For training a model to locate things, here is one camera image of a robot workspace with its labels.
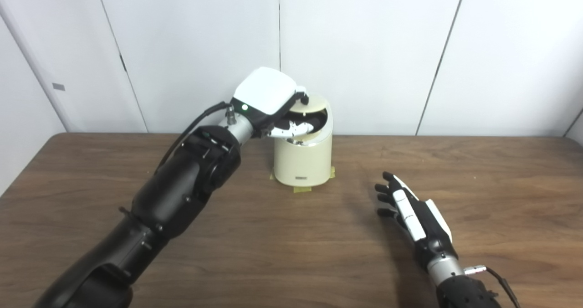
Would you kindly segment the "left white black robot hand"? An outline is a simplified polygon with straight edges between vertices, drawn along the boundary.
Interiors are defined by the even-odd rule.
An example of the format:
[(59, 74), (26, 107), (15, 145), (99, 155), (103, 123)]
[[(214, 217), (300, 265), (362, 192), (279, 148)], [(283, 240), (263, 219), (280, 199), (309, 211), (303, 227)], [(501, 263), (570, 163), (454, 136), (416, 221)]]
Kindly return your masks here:
[(283, 72), (268, 67), (255, 69), (235, 89), (229, 104), (237, 122), (242, 121), (249, 139), (292, 138), (315, 131), (315, 125), (288, 116), (294, 104), (308, 105), (306, 88)]

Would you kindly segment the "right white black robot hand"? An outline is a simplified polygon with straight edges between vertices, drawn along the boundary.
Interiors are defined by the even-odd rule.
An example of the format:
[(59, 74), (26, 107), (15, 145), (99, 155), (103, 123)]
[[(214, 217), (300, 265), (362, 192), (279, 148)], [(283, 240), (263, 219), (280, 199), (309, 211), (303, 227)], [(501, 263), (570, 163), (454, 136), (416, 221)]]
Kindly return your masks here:
[(385, 184), (375, 184), (377, 200), (385, 207), (377, 207), (380, 217), (396, 221), (410, 237), (414, 246), (414, 259), (428, 271), (429, 264), (437, 258), (459, 256), (454, 249), (450, 230), (432, 200), (419, 200), (414, 192), (396, 175), (382, 173)]

